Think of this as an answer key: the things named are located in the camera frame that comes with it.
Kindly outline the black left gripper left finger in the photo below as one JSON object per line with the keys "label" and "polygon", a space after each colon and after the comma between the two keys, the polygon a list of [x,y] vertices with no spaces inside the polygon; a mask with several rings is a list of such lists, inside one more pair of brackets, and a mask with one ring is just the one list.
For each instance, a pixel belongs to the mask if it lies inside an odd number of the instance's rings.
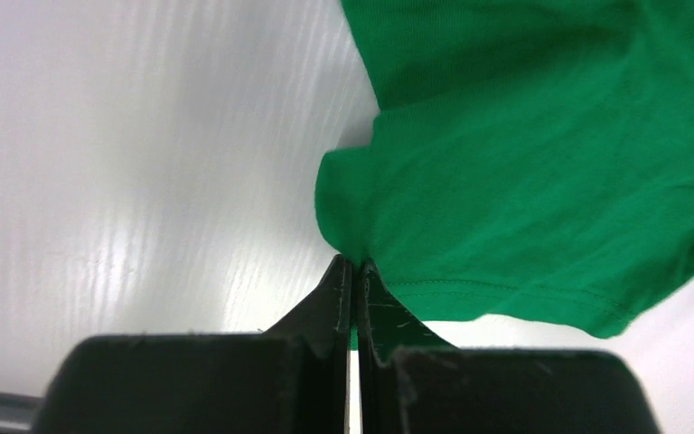
{"label": "black left gripper left finger", "polygon": [[257,334],[99,335],[77,344],[35,433],[344,433],[353,265]]}

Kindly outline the green t shirt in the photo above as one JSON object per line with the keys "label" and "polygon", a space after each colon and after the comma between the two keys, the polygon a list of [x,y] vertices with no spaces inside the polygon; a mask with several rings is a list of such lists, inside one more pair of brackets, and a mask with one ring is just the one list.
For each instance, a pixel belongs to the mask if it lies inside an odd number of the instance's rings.
{"label": "green t shirt", "polygon": [[426,321],[619,335],[694,277],[694,1],[346,1],[379,105],[324,239]]}

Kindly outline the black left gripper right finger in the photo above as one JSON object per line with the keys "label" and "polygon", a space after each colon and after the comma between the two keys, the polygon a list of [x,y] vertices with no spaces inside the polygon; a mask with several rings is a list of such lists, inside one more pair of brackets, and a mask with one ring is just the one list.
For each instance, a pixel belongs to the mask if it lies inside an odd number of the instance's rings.
{"label": "black left gripper right finger", "polygon": [[613,354],[455,347],[411,314],[372,261],[355,281],[366,433],[655,433]]}

